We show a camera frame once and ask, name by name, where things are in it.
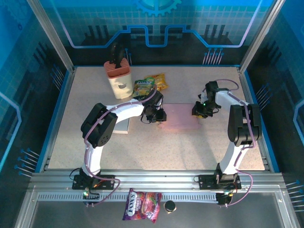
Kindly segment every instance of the green snack package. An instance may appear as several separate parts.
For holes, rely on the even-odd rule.
[[[148,77],[144,80],[136,80],[132,97],[147,96],[154,87],[155,79]]]

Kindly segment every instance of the candy bag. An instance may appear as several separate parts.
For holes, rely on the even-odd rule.
[[[161,91],[161,90],[169,87],[168,84],[165,81],[165,74],[164,73],[157,74],[157,75],[148,75],[147,77],[145,77],[145,79],[150,78],[150,77],[154,78],[158,91]]]
[[[146,96],[154,87],[155,79],[148,77],[144,80],[136,80],[134,83],[134,90],[132,97]]]
[[[161,193],[142,192],[130,189],[123,220],[150,219],[156,222],[160,212]]]

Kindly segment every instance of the small round object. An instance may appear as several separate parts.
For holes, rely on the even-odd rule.
[[[169,200],[165,203],[165,209],[167,212],[173,212],[176,209],[175,203]]]

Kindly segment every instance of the red packaging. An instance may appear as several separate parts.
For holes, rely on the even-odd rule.
[[[150,219],[156,222],[160,212],[161,193],[142,192],[130,189],[123,220]]]

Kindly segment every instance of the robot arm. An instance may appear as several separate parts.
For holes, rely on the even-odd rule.
[[[89,170],[94,175],[97,175],[100,172],[100,160],[103,147],[110,140],[114,127],[118,122],[140,115],[146,115],[147,121],[150,123],[166,121],[166,113],[162,109],[163,95],[160,92],[156,91],[155,95],[147,102],[138,104],[138,101],[138,99],[132,99],[129,102],[126,102],[126,105],[124,106],[122,106],[122,104],[104,106],[103,104],[98,103],[93,107],[82,124],[81,131],[83,133],[83,138],[85,138],[88,131],[102,114],[107,110],[120,106],[119,109],[115,109],[106,115],[88,137],[89,148],[87,163]],[[82,171],[87,176],[92,176],[88,173],[85,164],[82,166]]]
[[[262,136],[260,110],[257,104],[248,104],[235,97],[228,89],[219,88],[216,81],[206,84],[204,91],[199,95],[200,102],[196,102],[192,115],[202,118],[212,117],[220,108],[229,111],[228,137],[229,145],[223,160],[216,168],[217,184],[235,182],[237,169],[247,150],[254,141]]]

